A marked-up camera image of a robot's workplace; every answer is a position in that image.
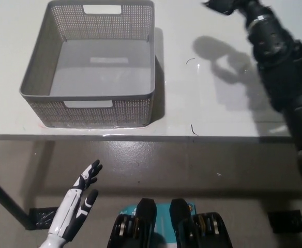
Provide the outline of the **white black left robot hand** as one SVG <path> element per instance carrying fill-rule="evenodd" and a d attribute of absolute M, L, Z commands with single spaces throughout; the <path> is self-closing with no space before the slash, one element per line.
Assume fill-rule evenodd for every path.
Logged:
<path fill-rule="evenodd" d="M 41 247 L 64 247 L 74 239 L 89 215 L 99 191 L 93 189 L 85 200 L 82 200 L 83 193 L 97 181 L 101 169 L 100 161 L 94 161 L 66 192 Z"/>

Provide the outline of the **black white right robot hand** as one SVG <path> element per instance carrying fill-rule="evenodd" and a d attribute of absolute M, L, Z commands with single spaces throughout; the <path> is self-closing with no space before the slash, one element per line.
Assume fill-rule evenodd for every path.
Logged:
<path fill-rule="evenodd" d="M 246 2 L 245 0 L 209 0 L 202 2 L 202 5 L 215 12 L 229 16 Z"/>

